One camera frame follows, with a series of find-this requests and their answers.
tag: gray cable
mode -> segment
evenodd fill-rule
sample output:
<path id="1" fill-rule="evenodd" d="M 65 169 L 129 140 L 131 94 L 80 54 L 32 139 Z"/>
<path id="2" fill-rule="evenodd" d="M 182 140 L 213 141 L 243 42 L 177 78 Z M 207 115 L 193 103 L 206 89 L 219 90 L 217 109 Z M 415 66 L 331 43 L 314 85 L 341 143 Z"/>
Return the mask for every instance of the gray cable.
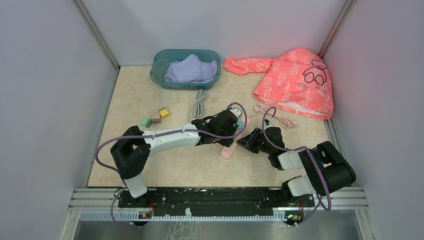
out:
<path id="1" fill-rule="evenodd" d="M 206 98 L 208 91 L 204 89 L 199 89 L 196 93 L 195 103 L 187 112 L 187 121 L 191 122 L 192 118 L 198 119 L 203 116 L 204 108 L 202 105 L 202 100 Z"/>

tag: teal plastic bin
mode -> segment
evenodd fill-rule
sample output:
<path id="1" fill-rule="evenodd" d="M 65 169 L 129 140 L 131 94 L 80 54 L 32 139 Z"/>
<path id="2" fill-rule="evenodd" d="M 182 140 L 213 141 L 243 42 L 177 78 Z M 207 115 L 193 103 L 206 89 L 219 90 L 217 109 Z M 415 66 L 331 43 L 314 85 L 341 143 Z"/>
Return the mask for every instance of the teal plastic bin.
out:
<path id="1" fill-rule="evenodd" d="M 165 73 L 170 67 L 170 63 L 181 62 L 189 55 L 197 55 L 200 61 L 205 63 L 212 63 L 216 61 L 217 70 L 213 80 L 202 83 L 179 83 L 179 82 L 166 82 L 164 79 Z M 166 49 L 160 51 L 154 57 L 153 66 L 150 71 L 150 78 L 156 84 L 159 84 L 164 89 L 176 90 L 208 90 L 218 81 L 221 74 L 221 58 L 211 50 L 197 50 L 197 49 Z"/>

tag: green block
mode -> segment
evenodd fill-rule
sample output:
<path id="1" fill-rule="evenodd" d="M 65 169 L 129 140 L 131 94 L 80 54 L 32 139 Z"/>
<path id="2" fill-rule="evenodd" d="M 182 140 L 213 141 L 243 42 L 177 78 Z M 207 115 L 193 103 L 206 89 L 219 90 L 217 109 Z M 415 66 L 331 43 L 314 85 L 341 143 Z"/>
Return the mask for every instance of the green block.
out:
<path id="1" fill-rule="evenodd" d="M 143 117 L 140 124 L 146 128 L 150 128 L 150 125 L 152 125 L 152 120 L 148 117 Z"/>

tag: floor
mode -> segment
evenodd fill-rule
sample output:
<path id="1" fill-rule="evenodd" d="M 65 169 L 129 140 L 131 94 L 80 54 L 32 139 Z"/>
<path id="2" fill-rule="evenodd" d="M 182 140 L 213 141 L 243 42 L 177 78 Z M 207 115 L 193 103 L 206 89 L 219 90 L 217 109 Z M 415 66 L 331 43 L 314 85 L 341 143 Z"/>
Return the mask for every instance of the floor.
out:
<path id="1" fill-rule="evenodd" d="M 163 89 L 150 79 L 151 66 L 123 66 L 116 82 L 110 107 L 104 123 L 100 143 L 121 136 L 129 127 L 140 125 L 143 117 L 157 113 L 167 107 L 170 116 L 162 123 L 152 125 L 148 130 L 164 130 L 187 124 L 187 111 L 193 106 L 195 91 Z M 222 70 L 219 81 L 208 91 L 203 101 L 204 116 L 224 110 L 232 102 L 241 103 L 247 114 L 253 114 L 253 107 L 259 102 L 253 98 L 253 91 L 264 73 L 236 75 Z M 283 130 L 283 141 L 288 148 L 313 147 L 328 140 L 324 121 L 278 110 L 278 114 L 297 122 L 294 129 Z M 253 116 L 246 134 L 261 123 L 261 115 Z M 99 153 L 102 162 L 114 166 L 109 152 L 112 144 Z M 238 146 L 230 159 L 220 153 L 219 144 L 197 147 L 182 147 L 160 152 L 149 157 L 143 177 L 147 186 L 157 187 L 259 187 L 281 186 L 298 175 L 303 169 L 279 171 L 273 168 L 264 153 L 253 154 Z M 119 175 L 96 162 L 93 164 L 88 186 L 122 186 Z"/>

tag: metal frame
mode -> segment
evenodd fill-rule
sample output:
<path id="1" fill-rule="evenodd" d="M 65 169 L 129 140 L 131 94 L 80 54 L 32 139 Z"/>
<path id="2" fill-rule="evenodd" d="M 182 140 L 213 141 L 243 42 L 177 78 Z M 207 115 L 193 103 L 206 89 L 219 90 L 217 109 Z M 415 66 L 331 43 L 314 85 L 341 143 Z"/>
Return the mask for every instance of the metal frame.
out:
<path id="1" fill-rule="evenodd" d="M 91 18 L 89 12 L 87 11 L 82 0 L 72 0 L 82 17 L 84 18 L 87 26 L 97 40 L 98 45 L 112 63 L 116 69 L 116 78 L 119 74 L 120 65 L 116 61 L 112 51 L 104 40 L 101 32 L 97 28 L 95 22 Z M 336 33 L 340 29 L 341 24 L 346 18 L 347 13 L 352 8 L 356 0 L 347 0 L 340 11 L 331 31 L 328 34 L 327 39 L 325 40 L 321 50 L 319 51 L 319 56 L 323 58 L 333 41 Z M 110 99 L 112 99 L 113 88 L 110 93 Z M 103 117 L 103 125 L 106 119 L 107 109 Z M 342 142 L 339 138 L 338 129 L 334 119 L 324 121 L 328 138 L 333 142 L 335 147 L 340 151 L 342 155 L 345 156 L 345 151 L 342 145 Z M 98 134 L 98 141 L 100 141 L 101 131 Z M 88 174 L 86 183 L 89 180 L 90 174 Z M 96 220 L 96 221 L 111 221 L 110 218 L 110 209 L 113 200 L 113 193 L 117 190 L 117 187 L 110 188 L 78 188 L 75 189 L 72 199 L 69 204 L 69 208 L 66 214 L 65 222 L 63 224 L 63 229 L 60 235 L 62 240 L 73 240 L 78 222 L 80 219 L 84 221 Z M 333 210 L 355 210 L 356 218 L 358 221 L 358 227 L 361 232 L 362 238 L 365 240 L 374 239 L 379 240 L 380 235 L 378 234 L 377 228 L 373 216 L 371 214 L 368 201 L 364 192 L 364 189 L 360 186 L 351 186 L 342 188 L 339 191 L 333 192 L 331 195 L 332 198 L 332 209 Z M 118 202 L 115 203 L 114 217 L 119 221 L 129 221 L 135 220 L 135 216 L 139 213 L 148 212 L 148 208 L 125 208 L 121 209 L 118 207 Z M 279 217 L 279 213 L 282 211 L 297 210 L 297 207 L 278 207 L 273 209 L 274 216 L 270 217 L 268 220 L 275 221 Z M 264 221 L 263 218 L 258 217 L 223 217 L 223 218 L 199 218 L 192 217 L 191 215 L 186 215 L 185 217 L 153 217 L 152 221 Z"/>

